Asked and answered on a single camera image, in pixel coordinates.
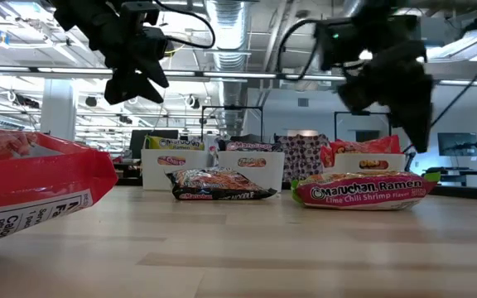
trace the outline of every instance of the light wood tabletop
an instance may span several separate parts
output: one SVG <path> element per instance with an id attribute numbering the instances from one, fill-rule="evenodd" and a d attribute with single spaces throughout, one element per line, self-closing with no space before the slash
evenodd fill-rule
<path id="1" fill-rule="evenodd" d="M 116 187 L 0 240 L 0 297 L 477 298 L 477 200 L 358 212 Z"/>

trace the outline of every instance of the nutrition facts label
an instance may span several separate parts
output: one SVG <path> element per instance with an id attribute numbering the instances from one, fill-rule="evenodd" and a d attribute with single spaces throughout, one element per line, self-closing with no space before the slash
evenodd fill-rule
<path id="1" fill-rule="evenodd" d="M 88 208 L 93 204 L 89 190 L 33 203 L 0 207 L 0 238 L 49 219 Z"/>

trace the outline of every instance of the column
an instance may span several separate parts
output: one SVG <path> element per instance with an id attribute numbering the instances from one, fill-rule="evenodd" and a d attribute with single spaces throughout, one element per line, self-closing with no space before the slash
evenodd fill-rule
<path id="1" fill-rule="evenodd" d="M 41 132 L 74 141 L 78 93 L 70 79 L 46 79 L 41 105 Z"/>

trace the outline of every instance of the display box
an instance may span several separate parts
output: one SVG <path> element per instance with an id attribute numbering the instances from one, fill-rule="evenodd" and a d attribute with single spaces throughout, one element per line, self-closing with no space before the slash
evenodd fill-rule
<path id="1" fill-rule="evenodd" d="M 210 155 L 199 150 L 141 150 L 142 188 L 144 190 L 170 190 L 171 181 L 166 173 L 186 169 L 204 169 L 209 166 Z"/>
<path id="2" fill-rule="evenodd" d="M 404 154 L 346 153 L 335 155 L 335 165 L 324 173 L 357 173 L 366 171 L 404 171 Z"/>
<path id="3" fill-rule="evenodd" d="M 281 191 L 284 162 L 282 152 L 219 152 L 219 166 L 231 168 L 255 184 L 277 192 Z"/>

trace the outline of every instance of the black snack bag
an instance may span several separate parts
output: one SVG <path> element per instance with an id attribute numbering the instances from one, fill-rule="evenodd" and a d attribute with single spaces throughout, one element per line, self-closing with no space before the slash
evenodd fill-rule
<path id="1" fill-rule="evenodd" d="M 262 142 L 235 142 L 219 141 L 220 151 L 257 151 L 257 152 L 281 152 L 281 144 L 269 144 Z"/>
<path id="2" fill-rule="evenodd" d="M 265 199 L 277 193 L 227 168 L 179 170 L 166 176 L 172 182 L 172 194 L 177 199 Z"/>

